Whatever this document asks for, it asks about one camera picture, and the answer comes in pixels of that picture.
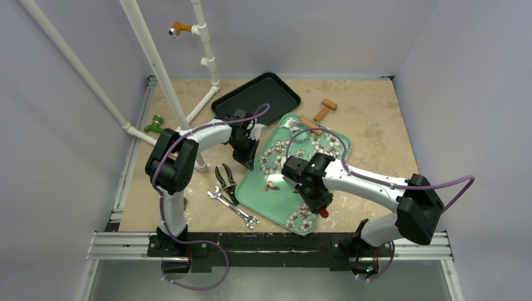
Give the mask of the green floral tray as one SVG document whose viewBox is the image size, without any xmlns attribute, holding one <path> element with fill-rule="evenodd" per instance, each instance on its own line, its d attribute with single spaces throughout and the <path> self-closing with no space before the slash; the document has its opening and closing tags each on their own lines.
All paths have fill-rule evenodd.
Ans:
<svg viewBox="0 0 532 301">
<path fill-rule="evenodd" d="M 291 138 L 297 132 L 281 127 L 287 118 L 299 120 L 300 115 L 285 114 L 270 136 L 257 151 L 253 171 L 247 171 L 237 185 L 236 197 L 246 207 L 263 217 L 298 234 L 308 235 L 317 224 L 318 214 L 311 213 L 294 186 L 281 174 L 287 156 L 309 161 L 317 152 L 336 159 L 348 155 L 351 140 L 344 134 L 328 132 L 318 136 L 308 131 Z"/>
</svg>

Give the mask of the wooden dough roller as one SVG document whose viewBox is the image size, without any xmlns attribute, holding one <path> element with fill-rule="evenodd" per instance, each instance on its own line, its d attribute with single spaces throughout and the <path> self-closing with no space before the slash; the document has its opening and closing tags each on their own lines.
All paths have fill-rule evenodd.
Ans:
<svg viewBox="0 0 532 301">
<path fill-rule="evenodd" d="M 308 128 L 311 129 L 311 132 L 315 135 L 322 135 L 323 130 L 321 130 L 320 122 L 321 120 L 329 113 L 334 112 L 338 108 L 337 103 L 333 102 L 332 100 L 325 98 L 321 102 L 321 110 L 315 115 L 313 119 L 309 119 L 305 116 L 301 116 L 299 118 L 299 121 L 308 126 Z"/>
</svg>

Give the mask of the black plastic tray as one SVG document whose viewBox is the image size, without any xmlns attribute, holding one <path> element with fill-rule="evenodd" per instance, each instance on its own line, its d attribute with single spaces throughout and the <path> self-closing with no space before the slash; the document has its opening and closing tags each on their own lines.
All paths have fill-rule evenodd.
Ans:
<svg viewBox="0 0 532 301">
<path fill-rule="evenodd" d="M 215 100 L 211 110 L 217 117 L 231 115 L 239 108 L 255 114 L 265 103 L 270 108 L 258 122 L 270 125 L 297 108 L 301 97 L 277 74 L 265 72 Z"/>
</svg>

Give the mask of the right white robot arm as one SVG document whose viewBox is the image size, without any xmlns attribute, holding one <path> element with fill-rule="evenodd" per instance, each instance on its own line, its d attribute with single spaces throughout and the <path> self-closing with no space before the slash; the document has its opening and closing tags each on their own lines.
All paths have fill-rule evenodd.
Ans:
<svg viewBox="0 0 532 301">
<path fill-rule="evenodd" d="M 444 205 L 426 177 L 386 177 L 344 165 L 339 159 L 317 153 L 307 161 L 290 156 L 282 175 L 294 184 L 307 207 L 323 218 L 333 201 L 333 191 L 359 196 L 388 209 L 378 219 L 360 223 L 352 239 L 356 253 L 367 255 L 377 246 L 404 238 L 429 245 Z"/>
</svg>

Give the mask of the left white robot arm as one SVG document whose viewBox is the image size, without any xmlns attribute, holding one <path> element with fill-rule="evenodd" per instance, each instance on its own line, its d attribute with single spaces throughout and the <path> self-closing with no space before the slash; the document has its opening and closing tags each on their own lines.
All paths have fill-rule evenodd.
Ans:
<svg viewBox="0 0 532 301">
<path fill-rule="evenodd" d="M 198 154 L 218 144 L 229 145 L 233 159 L 252 171 L 259 140 L 251 131 L 268 109 L 269 105 L 262 105 L 254 114 L 238 109 L 189 130 L 165 129 L 159 136 L 145 173 L 159 196 L 157 240 L 171 256 L 180 256 L 187 248 L 187 239 L 181 235 L 187 228 L 183 191 L 192 179 Z"/>
</svg>

